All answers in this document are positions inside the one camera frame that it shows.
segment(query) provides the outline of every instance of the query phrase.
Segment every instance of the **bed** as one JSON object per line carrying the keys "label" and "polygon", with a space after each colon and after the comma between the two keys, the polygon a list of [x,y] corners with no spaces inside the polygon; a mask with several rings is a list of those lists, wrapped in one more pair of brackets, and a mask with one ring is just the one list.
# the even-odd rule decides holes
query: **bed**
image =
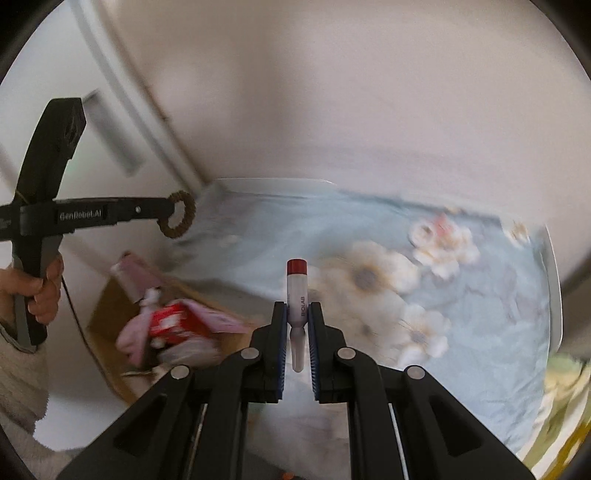
{"label": "bed", "polygon": [[[5,36],[0,48],[0,50],[2,51],[2,61],[0,62],[0,79],[4,77],[4,74],[10,68],[13,59],[16,58],[22,45],[26,42],[28,37],[35,30],[39,22],[47,15],[48,12],[50,12],[53,9],[53,7],[55,7],[55,5],[59,3],[60,0],[33,2],[32,6],[30,5],[24,9],[20,9],[18,15],[13,15],[10,10],[8,11],[7,15],[4,15],[3,20],[6,20],[5,23],[7,25],[6,30],[8,32],[8,35]],[[573,50],[579,57],[583,67],[587,70],[587,72],[589,72],[589,55],[587,54],[589,51],[589,39],[588,35],[586,35],[589,29],[584,27],[586,22],[588,22],[588,12],[585,10],[587,7],[582,6],[582,4],[574,5],[572,4],[572,2],[564,3],[554,2],[550,0],[534,1],[533,3],[538,5],[557,25],[561,33],[565,36],[566,40],[569,42],[569,44],[572,46]],[[233,243],[236,243],[236,238],[232,237],[232,235],[228,235],[226,236],[225,242],[228,245],[232,245]],[[182,248],[175,250],[176,253],[178,253],[182,251]],[[179,268],[178,270],[180,273],[182,273],[183,269]],[[213,295],[218,295],[219,298],[225,299],[228,303],[233,302],[236,308],[245,310],[250,309],[250,311],[252,312],[265,312],[266,314],[265,309],[267,308],[268,300],[265,300],[262,296],[260,296],[260,291],[255,292],[254,294],[242,292],[241,295],[241,289],[239,288],[240,285],[238,285],[237,287],[229,287],[224,285],[223,283],[216,283],[215,278],[207,278],[205,280],[201,278],[196,278],[195,280],[202,282],[204,288],[208,288]],[[551,305],[552,301],[553,299],[550,298],[551,311],[553,309]],[[556,337],[552,335],[552,331],[550,331],[550,334],[550,348],[552,349],[553,338]]]}
{"label": "bed", "polygon": [[[543,251],[544,238],[495,216],[271,179],[210,185],[168,259],[221,303],[241,292],[226,306],[264,321],[285,299],[287,260],[305,258],[312,299],[350,346],[389,367],[424,365],[517,453],[556,329]],[[253,409],[249,449],[310,480],[346,478],[345,411],[317,405],[309,378],[288,361],[285,400]]]}

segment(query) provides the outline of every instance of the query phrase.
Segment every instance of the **white wall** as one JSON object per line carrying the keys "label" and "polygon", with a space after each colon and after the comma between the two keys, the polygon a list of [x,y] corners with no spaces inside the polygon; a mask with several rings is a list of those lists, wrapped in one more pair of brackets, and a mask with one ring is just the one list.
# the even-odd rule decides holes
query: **white wall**
{"label": "white wall", "polygon": [[[179,189],[111,91],[82,37],[72,2],[66,1],[40,25],[0,85],[0,149],[5,159],[0,174],[7,183],[0,186],[0,203],[12,200],[14,180],[47,102],[61,96],[84,97],[97,89],[144,164],[134,177],[125,177],[89,123],[66,168],[59,198],[168,196]],[[163,239],[155,222],[88,229],[64,239],[69,246],[62,249],[64,276],[83,324],[90,319],[109,266],[127,249],[153,260]],[[9,262],[10,244],[0,244],[0,266]],[[80,341],[64,297],[58,318],[49,327],[50,403],[36,432],[40,441],[55,449],[87,445],[125,409]]]}
{"label": "white wall", "polygon": [[591,250],[591,82],[528,0],[102,0],[210,177],[427,190]]}

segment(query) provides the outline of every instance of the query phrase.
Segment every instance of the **light blue bedding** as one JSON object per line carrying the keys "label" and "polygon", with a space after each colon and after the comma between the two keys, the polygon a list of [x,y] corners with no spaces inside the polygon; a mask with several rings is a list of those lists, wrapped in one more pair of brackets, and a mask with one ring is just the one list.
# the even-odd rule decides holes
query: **light blue bedding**
{"label": "light blue bedding", "polygon": [[218,281],[285,300],[290,258],[314,265],[368,240],[396,250],[421,272],[420,285],[401,295],[404,301],[450,320],[448,349],[424,366],[516,452],[531,433],[548,354],[549,293],[541,245],[533,238],[517,248],[498,219],[448,213],[471,231],[479,258],[460,262],[457,274],[442,279],[414,258],[409,240],[413,224],[440,214],[343,192],[265,196],[229,193],[213,184],[198,202],[193,227],[170,245],[176,262],[171,273],[191,283]]}

